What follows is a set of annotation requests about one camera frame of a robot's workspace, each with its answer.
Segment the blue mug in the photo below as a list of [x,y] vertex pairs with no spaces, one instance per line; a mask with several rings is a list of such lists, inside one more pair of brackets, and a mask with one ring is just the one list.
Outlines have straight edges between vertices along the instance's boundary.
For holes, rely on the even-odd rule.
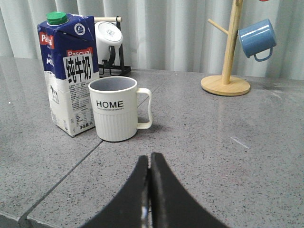
[[[276,45],[276,35],[269,19],[239,30],[238,38],[247,58],[254,56],[258,62],[269,59],[272,55],[272,48]],[[270,49],[270,54],[266,58],[257,58],[257,53],[268,49]]]

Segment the mug handle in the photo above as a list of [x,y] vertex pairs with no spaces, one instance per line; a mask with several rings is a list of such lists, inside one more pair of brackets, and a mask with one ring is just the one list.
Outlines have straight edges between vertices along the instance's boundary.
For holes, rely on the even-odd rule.
[[149,104],[148,104],[148,115],[149,115],[149,122],[147,123],[138,123],[137,124],[137,129],[148,129],[152,125],[152,113],[151,113],[151,98],[152,98],[152,93],[150,89],[146,88],[138,88],[136,93],[144,93],[149,96]]
[[255,54],[254,56],[255,56],[255,60],[256,60],[257,62],[263,62],[263,61],[269,59],[269,58],[271,57],[271,55],[272,55],[272,48],[270,48],[269,56],[267,56],[266,58],[259,59],[259,58],[257,58],[257,55],[256,55],[256,54]]

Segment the gray curtain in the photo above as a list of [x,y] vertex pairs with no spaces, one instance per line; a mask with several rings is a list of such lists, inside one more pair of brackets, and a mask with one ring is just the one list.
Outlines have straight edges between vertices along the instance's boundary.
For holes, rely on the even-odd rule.
[[[221,74],[232,0],[0,0],[0,56],[41,58],[37,24],[51,11],[123,18],[124,59],[136,68]],[[244,0],[240,29],[269,18],[277,46],[258,63],[237,41],[232,73],[304,79],[304,1]]]

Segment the green bottle cap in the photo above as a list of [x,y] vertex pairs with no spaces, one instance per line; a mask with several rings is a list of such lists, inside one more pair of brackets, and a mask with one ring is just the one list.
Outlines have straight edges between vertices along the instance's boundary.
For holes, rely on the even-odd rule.
[[47,21],[50,25],[60,25],[67,22],[67,14],[64,12],[51,12],[47,14]]

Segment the wooden rod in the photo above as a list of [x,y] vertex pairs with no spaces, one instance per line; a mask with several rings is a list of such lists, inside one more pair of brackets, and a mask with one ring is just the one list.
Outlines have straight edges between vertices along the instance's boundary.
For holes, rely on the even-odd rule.
[[[107,22],[116,22],[116,17],[111,17],[111,18],[95,18],[94,17],[94,22],[99,22],[99,21],[107,21]],[[122,22],[123,19],[121,17],[117,17],[118,22]]]
[[238,25],[241,17],[243,0],[233,0],[233,5],[230,15],[229,31],[227,37],[224,65],[222,71],[222,84],[228,85],[230,83],[230,76],[232,71],[234,50],[236,47],[236,40],[238,35]]
[[228,35],[228,31],[226,29],[224,29],[223,27],[221,27],[218,23],[214,22],[211,19],[208,19],[208,22],[213,25],[214,27],[218,28],[219,30],[221,30],[223,33],[226,33]]

